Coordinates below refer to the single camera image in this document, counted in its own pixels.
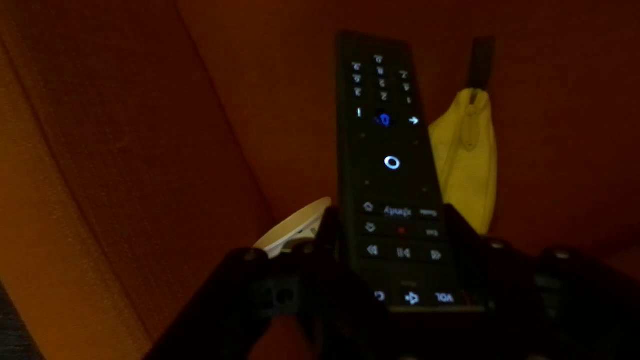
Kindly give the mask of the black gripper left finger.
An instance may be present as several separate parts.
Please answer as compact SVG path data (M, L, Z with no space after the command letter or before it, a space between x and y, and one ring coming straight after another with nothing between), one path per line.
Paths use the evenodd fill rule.
M231 251L144 360L250 360L278 318L294 318L314 360L358 360L361 280L333 255L338 216L321 216L316 238L275 258L261 248Z

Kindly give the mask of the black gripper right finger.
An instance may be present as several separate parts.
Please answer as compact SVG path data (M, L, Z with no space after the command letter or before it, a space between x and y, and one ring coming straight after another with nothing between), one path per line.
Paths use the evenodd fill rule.
M524 255L480 236L452 205L444 219L463 291L486 308L507 360L640 360L632 276L577 248Z

